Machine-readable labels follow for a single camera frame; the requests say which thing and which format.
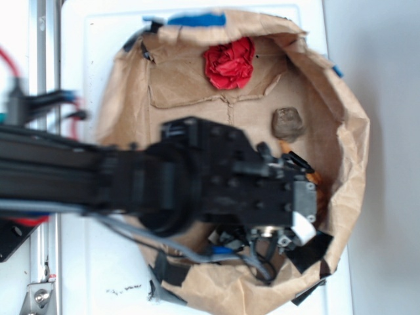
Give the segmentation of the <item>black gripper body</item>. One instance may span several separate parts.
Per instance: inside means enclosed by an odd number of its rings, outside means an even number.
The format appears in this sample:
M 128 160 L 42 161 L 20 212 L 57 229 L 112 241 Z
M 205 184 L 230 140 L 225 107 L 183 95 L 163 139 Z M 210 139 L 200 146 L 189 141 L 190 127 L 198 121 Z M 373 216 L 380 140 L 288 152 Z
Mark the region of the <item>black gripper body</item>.
M 316 235 L 313 168 L 294 152 L 274 157 L 264 142 L 252 146 L 229 125 L 199 122 L 202 195 L 200 219 L 275 234 L 282 247 L 301 247 Z

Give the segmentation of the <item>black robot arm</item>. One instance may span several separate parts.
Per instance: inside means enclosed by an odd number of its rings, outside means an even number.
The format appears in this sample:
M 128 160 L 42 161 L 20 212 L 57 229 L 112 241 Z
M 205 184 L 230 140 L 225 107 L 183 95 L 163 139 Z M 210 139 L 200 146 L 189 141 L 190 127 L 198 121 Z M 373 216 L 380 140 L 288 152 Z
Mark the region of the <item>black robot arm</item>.
M 26 128 L 1 127 L 1 213 L 111 213 L 122 210 L 160 237 L 195 222 L 279 228 L 297 245 L 314 237 L 299 221 L 317 213 L 311 168 L 295 154 L 276 158 L 244 132 L 187 117 L 161 126 L 144 150 L 94 146 Z

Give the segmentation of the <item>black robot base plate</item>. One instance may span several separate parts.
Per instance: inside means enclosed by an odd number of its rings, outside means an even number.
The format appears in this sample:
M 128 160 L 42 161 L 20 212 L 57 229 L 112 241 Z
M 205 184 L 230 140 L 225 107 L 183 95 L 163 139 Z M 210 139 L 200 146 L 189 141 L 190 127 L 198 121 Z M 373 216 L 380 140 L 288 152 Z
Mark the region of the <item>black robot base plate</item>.
M 34 226 L 18 224 L 13 220 L 1 219 L 0 254 L 1 263 L 6 262 L 16 250 L 30 237 Z

